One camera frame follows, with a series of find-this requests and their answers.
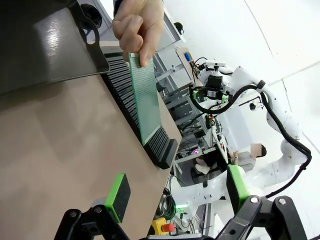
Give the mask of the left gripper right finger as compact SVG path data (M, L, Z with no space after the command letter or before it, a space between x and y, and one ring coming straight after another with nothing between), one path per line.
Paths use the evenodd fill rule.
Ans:
M304 227L290 197L279 196L270 201L250 195L237 165L228 166L226 187L234 217L217 240L246 240L254 228L264 228L272 240L304 239Z

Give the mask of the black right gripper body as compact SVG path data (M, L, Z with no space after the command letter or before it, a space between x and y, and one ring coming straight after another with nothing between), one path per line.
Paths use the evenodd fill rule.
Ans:
M208 76L206 87L209 88L207 90L208 98L221 98L223 96L222 90L223 77L215 76L213 74Z

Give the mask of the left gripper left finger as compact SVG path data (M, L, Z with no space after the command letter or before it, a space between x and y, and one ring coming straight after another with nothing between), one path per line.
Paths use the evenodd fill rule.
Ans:
M67 210L55 234L55 240L93 240L97 236L104 240L128 240L120 223L123 222L131 188L127 175L115 177L110 192L98 200L87 211Z

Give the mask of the person's left hand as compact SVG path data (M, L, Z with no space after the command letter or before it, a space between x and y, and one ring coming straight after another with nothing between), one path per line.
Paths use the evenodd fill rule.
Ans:
M162 0L115 0L112 29L123 58L138 53L142 67L155 55L164 29Z

